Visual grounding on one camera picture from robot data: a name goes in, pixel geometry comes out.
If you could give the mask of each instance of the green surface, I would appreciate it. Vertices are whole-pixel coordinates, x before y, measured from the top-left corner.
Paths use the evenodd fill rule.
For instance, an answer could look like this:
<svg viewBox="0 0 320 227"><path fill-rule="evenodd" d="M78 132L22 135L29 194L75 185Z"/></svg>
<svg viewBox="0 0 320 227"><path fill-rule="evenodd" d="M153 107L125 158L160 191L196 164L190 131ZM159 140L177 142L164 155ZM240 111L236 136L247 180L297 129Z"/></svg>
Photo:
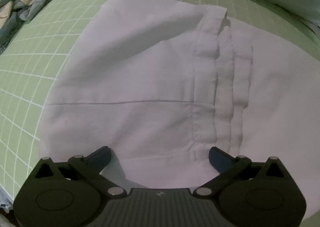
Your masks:
<svg viewBox="0 0 320 227"><path fill-rule="evenodd" d="M45 101L82 30L106 0L53 0L0 56L0 186L14 199L38 162ZM319 39L265 0L180 0L228 8L228 16L281 36L320 60Z"/></svg>

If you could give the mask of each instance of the folded white fabric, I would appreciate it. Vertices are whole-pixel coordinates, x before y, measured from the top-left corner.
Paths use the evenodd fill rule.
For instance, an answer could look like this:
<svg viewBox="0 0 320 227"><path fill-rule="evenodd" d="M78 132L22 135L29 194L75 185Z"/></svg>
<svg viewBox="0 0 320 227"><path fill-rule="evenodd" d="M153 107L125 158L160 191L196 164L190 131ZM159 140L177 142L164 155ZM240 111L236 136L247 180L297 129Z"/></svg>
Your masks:
<svg viewBox="0 0 320 227"><path fill-rule="evenodd" d="M40 156L66 161L108 145L102 174L126 189L202 185L218 175L214 145L253 161L278 156L311 216L320 209L320 64L227 21L219 6L108 0L50 93Z"/></svg>

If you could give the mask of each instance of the green grid fabric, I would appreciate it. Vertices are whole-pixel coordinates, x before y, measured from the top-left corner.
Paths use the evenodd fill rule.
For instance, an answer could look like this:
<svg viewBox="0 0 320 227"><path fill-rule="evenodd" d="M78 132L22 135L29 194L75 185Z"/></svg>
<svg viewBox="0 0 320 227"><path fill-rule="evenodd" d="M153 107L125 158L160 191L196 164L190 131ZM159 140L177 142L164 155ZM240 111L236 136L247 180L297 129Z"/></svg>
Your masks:
<svg viewBox="0 0 320 227"><path fill-rule="evenodd" d="M265 0L180 0L228 8L228 16L287 39L320 59L319 39ZM13 200L39 160L39 120L78 36L106 0L53 0L0 56L0 186Z"/></svg>

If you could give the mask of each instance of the ribbed gray panel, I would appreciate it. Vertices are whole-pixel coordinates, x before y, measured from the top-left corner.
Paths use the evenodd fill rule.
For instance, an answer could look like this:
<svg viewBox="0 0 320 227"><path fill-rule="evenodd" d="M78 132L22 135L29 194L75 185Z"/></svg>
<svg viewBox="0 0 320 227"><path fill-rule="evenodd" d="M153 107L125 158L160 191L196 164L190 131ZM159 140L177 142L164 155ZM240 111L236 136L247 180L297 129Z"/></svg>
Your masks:
<svg viewBox="0 0 320 227"><path fill-rule="evenodd" d="M235 227L209 200L188 189L133 189L125 199L111 200L87 227Z"/></svg>

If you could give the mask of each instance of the triangular hole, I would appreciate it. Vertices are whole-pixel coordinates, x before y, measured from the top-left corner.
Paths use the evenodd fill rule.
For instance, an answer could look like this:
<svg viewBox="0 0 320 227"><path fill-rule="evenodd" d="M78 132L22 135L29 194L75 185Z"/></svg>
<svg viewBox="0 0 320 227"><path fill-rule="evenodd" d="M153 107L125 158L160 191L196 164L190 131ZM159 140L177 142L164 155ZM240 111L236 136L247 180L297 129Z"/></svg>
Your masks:
<svg viewBox="0 0 320 227"><path fill-rule="evenodd" d="M43 164L40 170L38 171L36 178L43 178L49 176L53 176L53 173L48 164Z"/></svg>
<svg viewBox="0 0 320 227"><path fill-rule="evenodd" d="M266 172L267 176L276 176L276 177L284 177L281 170L279 169L276 163L272 163L269 169Z"/></svg>

